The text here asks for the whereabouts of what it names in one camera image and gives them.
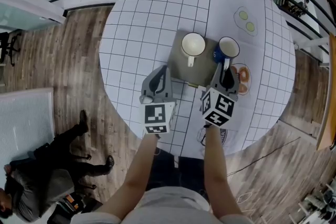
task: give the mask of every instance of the grid pattern tablecloth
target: grid pattern tablecloth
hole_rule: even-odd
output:
[[[153,69],[166,64],[177,29],[213,40],[235,38],[241,48],[236,63],[246,64],[253,74],[248,95],[239,96],[235,109],[236,113],[243,111],[245,123],[229,121],[226,154],[260,139],[281,115],[295,74],[295,54],[286,21],[271,0],[227,0],[223,5],[225,1],[118,0],[113,7],[99,50],[101,72],[112,104],[138,137],[142,137],[138,112],[142,82]],[[256,36],[235,25],[233,13],[239,8],[256,18]],[[173,79],[177,107],[172,132],[160,139],[161,148],[176,155],[202,157],[202,91],[205,88],[195,89]]]

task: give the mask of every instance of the cup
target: cup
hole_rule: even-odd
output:
[[[223,70],[227,70],[230,60],[237,57],[240,52],[238,43],[230,37],[222,37],[214,50],[214,61],[223,63]]]
[[[182,39],[181,48],[183,54],[188,57],[188,67],[193,67],[195,58],[205,50],[204,38],[200,34],[189,33]]]

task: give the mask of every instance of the food on plate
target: food on plate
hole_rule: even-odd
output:
[[[237,68],[234,66],[231,66],[231,68],[233,69],[233,73],[236,74],[237,73]]]
[[[239,69],[239,78],[241,82],[248,82],[250,79],[250,73],[248,72],[247,67],[241,67]]]
[[[247,92],[247,86],[240,83],[239,84],[239,93],[246,93]]]

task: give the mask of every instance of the black and white marker cube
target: black and white marker cube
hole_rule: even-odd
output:
[[[223,127],[232,117],[235,101],[223,95],[214,88],[209,90],[202,97],[202,115],[205,121]]]
[[[141,124],[146,134],[170,132],[175,102],[140,104]]]

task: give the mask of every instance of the dark shorts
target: dark shorts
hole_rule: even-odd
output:
[[[184,187],[208,200],[202,159],[179,157],[178,168],[175,168],[172,154],[159,148],[156,148],[155,154],[146,191],[160,187]]]

